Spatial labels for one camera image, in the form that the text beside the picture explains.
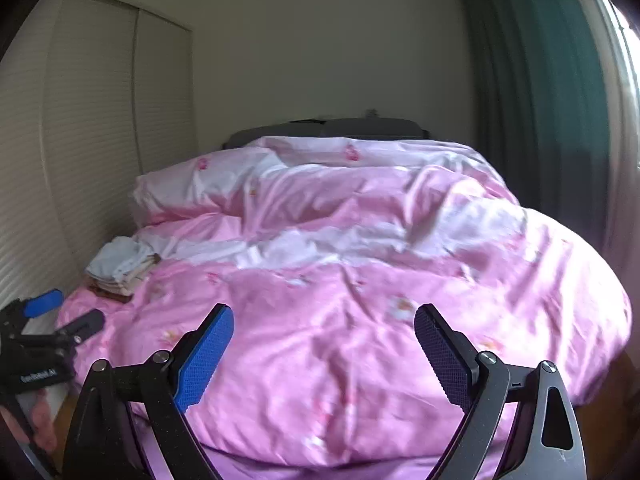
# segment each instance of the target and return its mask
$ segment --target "pink bedding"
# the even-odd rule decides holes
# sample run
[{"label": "pink bedding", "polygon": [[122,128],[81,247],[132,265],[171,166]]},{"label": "pink bedding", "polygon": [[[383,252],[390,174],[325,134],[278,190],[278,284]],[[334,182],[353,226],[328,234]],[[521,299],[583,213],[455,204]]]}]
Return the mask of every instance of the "pink bedding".
[{"label": "pink bedding", "polygon": [[187,417],[239,456],[439,456],[462,411],[415,339],[423,303],[505,362],[555,361],[577,404],[629,336],[625,292],[596,251],[521,208],[458,144],[268,137],[141,176],[133,203],[136,236],[163,262],[129,304],[85,288],[66,300],[60,325],[106,316],[78,349],[78,378],[99,358],[171,349],[226,303],[236,332]]}]

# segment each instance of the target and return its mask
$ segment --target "logo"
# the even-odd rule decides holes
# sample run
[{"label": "logo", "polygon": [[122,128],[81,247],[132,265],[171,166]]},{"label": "logo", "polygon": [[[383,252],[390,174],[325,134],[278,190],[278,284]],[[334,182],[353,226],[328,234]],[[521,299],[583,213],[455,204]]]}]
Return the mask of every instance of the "logo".
[{"label": "logo", "polygon": [[39,381],[42,379],[48,379],[50,377],[55,377],[58,374],[53,368],[49,368],[49,370],[43,370],[41,372],[36,372],[34,374],[29,375],[21,375],[20,380],[23,383],[33,383],[33,381]]}]

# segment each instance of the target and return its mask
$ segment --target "closet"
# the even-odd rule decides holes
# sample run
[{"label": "closet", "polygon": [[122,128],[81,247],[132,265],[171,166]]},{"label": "closet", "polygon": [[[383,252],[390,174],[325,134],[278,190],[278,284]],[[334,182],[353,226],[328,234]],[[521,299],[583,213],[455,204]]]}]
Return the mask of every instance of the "closet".
[{"label": "closet", "polygon": [[38,3],[0,62],[0,308],[69,293],[132,234],[136,176],[197,154],[191,88],[190,31],[114,0]]}]

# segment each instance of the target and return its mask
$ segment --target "teal curtain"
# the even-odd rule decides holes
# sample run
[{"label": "teal curtain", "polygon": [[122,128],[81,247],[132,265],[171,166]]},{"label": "teal curtain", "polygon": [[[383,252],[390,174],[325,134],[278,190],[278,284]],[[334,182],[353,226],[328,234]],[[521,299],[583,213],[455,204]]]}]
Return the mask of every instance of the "teal curtain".
[{"label": "teal curtain", "polygon": [[579,0],[462,0],[479,151],[525,207],[602,248],[607,96]]}]

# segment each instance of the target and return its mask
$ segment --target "dark gray headboard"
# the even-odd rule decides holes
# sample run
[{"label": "dark gray headboard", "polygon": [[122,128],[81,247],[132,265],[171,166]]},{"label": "dark gray headboard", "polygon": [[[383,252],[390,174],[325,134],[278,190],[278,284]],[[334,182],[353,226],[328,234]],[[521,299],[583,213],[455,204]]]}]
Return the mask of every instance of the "dark gray headboard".
[{"label": "dark gray headboard", "polygon": [[428,132],[406,119],[367,118],[329,121],[295,121],[242,130],[233,134],[224,149],[241,148],[260,137],[349,137],[365,140],[428,139]]}]

